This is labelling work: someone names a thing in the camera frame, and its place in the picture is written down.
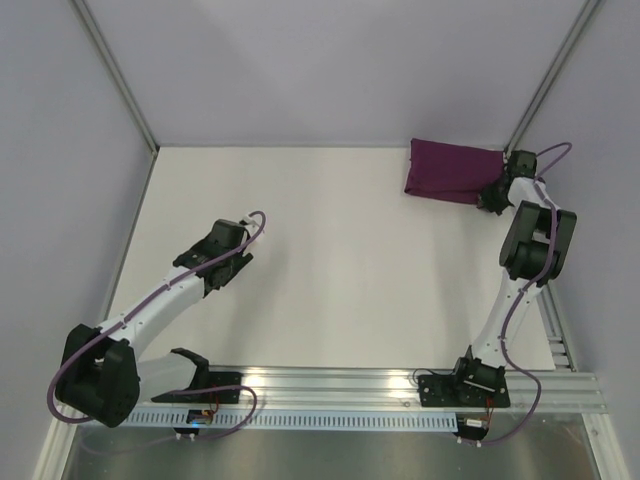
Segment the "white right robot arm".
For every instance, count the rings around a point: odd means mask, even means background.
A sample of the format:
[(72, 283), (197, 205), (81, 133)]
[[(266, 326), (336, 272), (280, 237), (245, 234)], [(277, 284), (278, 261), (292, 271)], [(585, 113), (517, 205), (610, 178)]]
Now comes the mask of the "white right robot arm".
[(559, 207), (547, 192), (538, 155), (512, 152), (503, 173), (479, 195), (479, 207), (512, 223), (499, 254), (501, 284), (480, 334), (457, 361), (450, 390), (456, 401), (475, 404), (507, 395), (505, 370), (516, 369), (508, 349), (529, 307), (561, 273), (577, 225), (577, 214)]

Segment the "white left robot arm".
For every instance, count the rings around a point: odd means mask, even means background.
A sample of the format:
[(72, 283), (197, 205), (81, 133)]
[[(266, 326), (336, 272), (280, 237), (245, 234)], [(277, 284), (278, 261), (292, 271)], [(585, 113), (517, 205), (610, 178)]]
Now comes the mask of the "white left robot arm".
[(217, 403), (226, 395), (237, 397), (244, 385), (212, 379), (209, 361), (188, 349), (174, 348), (148, 361), (141, 356), (182, 313), (227, 286), (252, 261), (249, 247), (266, 223), (262, 211), (238, 222), (215, 221), (143, 299), (96, 327), (72, 329), (47, 389), (49, 412), (67, 424), (97, 421), (114, 428), (141, 402)]

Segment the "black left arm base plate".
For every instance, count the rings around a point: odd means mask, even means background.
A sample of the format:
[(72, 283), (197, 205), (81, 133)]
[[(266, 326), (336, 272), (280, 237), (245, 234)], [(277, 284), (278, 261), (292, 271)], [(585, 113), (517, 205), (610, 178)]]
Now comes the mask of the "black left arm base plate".
[(195, 390), (219, 388), (223, 386), (239, 386), (243, 380), (243, 374), (239, 371), (209, 371), (205, 377), (193, 380), (184, 390), (184, 395), (165, 393), (153, 397), (153, 403), (178, 403), (178, 404), (237, 404), (239, 402), (239, 390), (224, 390), (194, 394)]

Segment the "purple cloth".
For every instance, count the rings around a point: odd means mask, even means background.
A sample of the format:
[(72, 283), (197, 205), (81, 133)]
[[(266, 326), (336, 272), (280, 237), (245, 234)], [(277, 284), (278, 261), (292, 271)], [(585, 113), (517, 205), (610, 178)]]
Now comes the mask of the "purple cloth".
[(409, 196), (476, 205), (481, 191), (498, 180), (499, 150), (413, 138), (404, 192)]

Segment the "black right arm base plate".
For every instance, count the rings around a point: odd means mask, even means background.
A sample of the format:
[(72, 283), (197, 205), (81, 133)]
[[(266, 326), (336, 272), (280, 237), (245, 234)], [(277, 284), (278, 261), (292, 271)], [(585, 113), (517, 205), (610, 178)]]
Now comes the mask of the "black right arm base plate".
[(422, 374), (416, 377), (419, 401), (424, 408), (509, 408), (506, 384), (497, 392), (457, 381), (453, 375)]

